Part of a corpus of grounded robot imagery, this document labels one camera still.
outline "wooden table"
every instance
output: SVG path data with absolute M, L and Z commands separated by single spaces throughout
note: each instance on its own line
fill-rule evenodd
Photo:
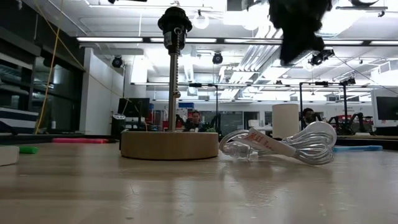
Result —
M 398 153 L 347 152 L 312 167 L 283 157 L 157 162 L 117 144 L 41 144 L 0 167 L 12 224 L 396 224 Z

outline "white wall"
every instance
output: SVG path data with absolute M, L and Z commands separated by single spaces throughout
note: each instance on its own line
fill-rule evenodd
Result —
M 83 77 L 80 131 L 110 134 L 111 115 L 118 111 L 123 95 L 123 76 L 95 56 L 91 49 L 85 52 L 85 68 L 90 75 L 85 73 Z

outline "green object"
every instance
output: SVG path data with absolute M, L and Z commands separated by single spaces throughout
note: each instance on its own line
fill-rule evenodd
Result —
M 39 150 L 38 147 L 19 146 L 19 153 L 20 154 L 36 154 L 38 150 Z

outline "white cylinder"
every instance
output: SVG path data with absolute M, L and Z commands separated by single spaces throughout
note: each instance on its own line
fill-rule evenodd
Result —
M 286 138 L 300 131 L 299 106 L 286 103 L 272 106 L 272 137 Z

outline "lamp base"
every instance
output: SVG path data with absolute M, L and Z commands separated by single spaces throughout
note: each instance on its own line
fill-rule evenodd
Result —
M 209 159 L 218 155 L 218 134 L 131 131 L 122 133 L 120 149 L 131 159 Z

